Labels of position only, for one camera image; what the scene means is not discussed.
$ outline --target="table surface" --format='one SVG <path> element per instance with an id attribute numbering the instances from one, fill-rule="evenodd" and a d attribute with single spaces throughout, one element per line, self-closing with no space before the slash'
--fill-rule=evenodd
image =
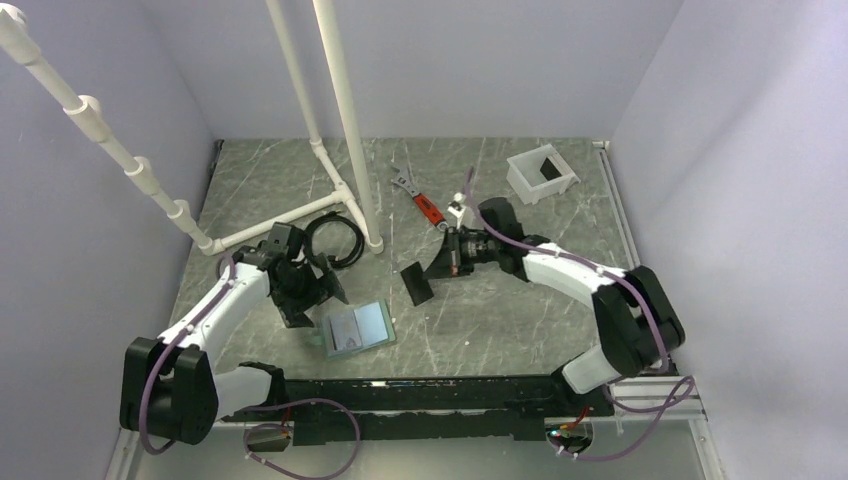
<path id="1" fill-rule="evenodd" d="M 523 205 L 506 181 L 506 159 L 546 143 L 557 149 L 581 182 L 563 195 Z M 325 145 L 354 188 L 345 143 L 326 140 Z M 478 201 L 506 197 L 526 233 L 546 236 L 596 262 L 626 268 L 622 225 L 590 140 L 396 138 L 365 140 L 364 148 L 385 251 L 373 255 L 366 250 L 356 265 L 337 274 L 351 305 L 386 301 L 397 341 L 328 359 L 319 329 L 285 328 L 267 299 L 233 333 L 217 372 L 252 360 L 279 366 L 287 378 L 298 379 L 547 374 L 597 342 L 590 309 L 548 287 L 504 274 L 496 264 L 479 265 L 469 277 L 433 281 L 435 298 L 413 307 L 397 272 L 416 260 L 426 268 L 442 233 L 390 182 L 391 165 L 408 165 L 419 189 L 444 209 L 473 165 Z M 208 235 L 223 237 L 331 192 L 329 177 L 307 140 L 228 140 L 199 225 Z M 303 228 L 318 215 L 294 223 Z M 316 252 L 339 254 L 352 244 L 352 234 L 331 224 L 316 233 L 314 246 Z M 192 249 L 172 322 L 214 285 L 214 263 L 214 258 Z M 328 312 L 344 308 L 331 299 L 308 314 L 318 323 Z"/>

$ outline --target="pvc pipe frame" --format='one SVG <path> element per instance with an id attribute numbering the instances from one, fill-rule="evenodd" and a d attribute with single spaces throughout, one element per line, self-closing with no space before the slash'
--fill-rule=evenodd
<path id="1" fill-rule="evenodd" d="M 266 0 L 268 11 L 274 23 L 280 47 L 289 68 L 289 74 L 294 84 L 298 102 L 303 112 L 304 121 L 309 131 L 309 141 L 312 151 L 324 166 L 330 179 L 333 181 L 335 191 L 326 197 L 320 198 L 294 210 L 278 215 L 274 218 L 261 222 L 250 228 L 242 230 L 228 237 L 211 239 L 203 233 L 197 223 L 191 217 L 188 202 L 185 200 L 172 200 L 161 188 L 158 180 L 153 175 L 150 162 L 144 157 L 133 157 L 127 149 L 112 134 L 108 124 L 101 116 L 100 103 L 96 98 L 77 95 L 70 85 L 50 66 L 41 55 L 41 49 L 27 33 L 27 22 L 23 12 L 17 7 L 0 3 L 0 47 L 2 47 L 12 59 L 25 66 L 27 70 L 38 80 L 60 105 L 65 114 L 79 127 L 79 129 L 94 143 L 100 145 L 118 165 L 124 170 L 124 174 L 145 195 L 151 197 L 157 205 L 166 213 L 168 218 L 183 232 L 187 233 L 206 255 L 214 255 L 224 251 L 226 248 L 241 243 L 245 240 L 261 235 L 271 229 L 275 222 L 292 222 L 298 218 L 317 212 L 331 205 L 342 203 L 348 210 L 357 225 L 365 235 L 366 244 L 370 250 L 377 254 L 383 251 L 383 240 L 379 235 L 376 211 L 371 199 L 370 182 L 365 165 L 365 156 L 362 151 L 362 141 L 359 137 L 359 128 L 353 111 L 350 84 L 347 80 L 347 69 L 344 64 L 344 55 L 341 53 L 341 42 L 338 37 L 338 27 L 335 22 L 335 14 L 332 4 L 315 0 L 316 15 L 319 17 L 322 39 L 324 39 L 327 61 L 330 64 L 333 86 L 336 90 L 339 110 L 345 129 L 345 136 L 350 151 L 351 164 L 353 165 L 354 177 L 357 188 L 362 195 L 362 205 L 365 213 L 359 209 L 356 198 L 347 183 L 342 180 L 327 150 L 323 146 L 318 134 L 315 113 L 306 93 L 303 74 L 291 38 L 288 34 L 282 10 L 277 0 Z M 324 16 L 331 15 L 331 22 L 322 24 L 322 15 L 318 14 L 319 3 L 322 4 Z"/>

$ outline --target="adjustable wrench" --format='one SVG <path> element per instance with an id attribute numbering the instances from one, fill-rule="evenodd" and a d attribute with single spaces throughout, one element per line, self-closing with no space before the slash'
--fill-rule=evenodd
<path id="1" fill-rule="evenodd" d="M 415 200 L 415 204 L 418 205 L 418 208 L 424 212 L 424 215 L 430 220 L 440 232 L 444 232 L 448 228 L 448 222 L 445 221 L 445 216 L 442 215 L 442 212 L 433 205 L 433 202 L 430 201 L 429 198 L 424 196 L 418 188 L 415 187 L 415 184 L 412 183 L 412 176 L 409 174 L 409 168 L 406 166 L 396 167 L 392 165 L 392 168 L 397 170 L 397 175 L 392 179 L 392 183 L 403 188 L 412 196 L 412 199 Z"/>

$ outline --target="orange and black handle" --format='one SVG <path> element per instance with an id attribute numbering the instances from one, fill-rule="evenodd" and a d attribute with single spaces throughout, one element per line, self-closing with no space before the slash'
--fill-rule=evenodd
<path id="1" fill-rule="evenodd" d="M 445 220 L 445 216 L 442 215 L 442 212 L 433 205 L 433 202 L 430 201 L 423 193 L 419 193 L 418 195 L 412 197 L 415 200 L 415 204 L 418 205 L 418 208 L 424 212 L 424 215 L 427 216 L 427 220 L 430 220 L 436 228 L 440 231 L 445 231 L 448 227 L 448 222 Z"/>

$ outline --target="black coiled cable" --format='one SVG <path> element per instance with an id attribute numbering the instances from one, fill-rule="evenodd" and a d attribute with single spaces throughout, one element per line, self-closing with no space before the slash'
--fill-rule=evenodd
<path id="1" fill-rule="evenodd" d="M 309 225 L 304 229 L 307 240 L 303 246 L 303 254 L 310 263 L 315 264 L 315 255 L 312 252 L 312 238 L 318 227 L 331 222 L 340 222 L 347 225 L 353 231 L 354 236 L 356 236 L 356 243 L 353 245 L 353 250 L 346 257 L 339 259 L 335 255 L 327 255 L 327 261 L 333 269 L 347 268 L 356 263 L 359 257 L 362 256 L 362 252 L 365 251 L 365 235 L 362 234 L 362 230 L 359 229 L 356 223 L 346 217 L 342 217 L 339 215 L 339 212 L 333 211 L 309 222 Z"/>

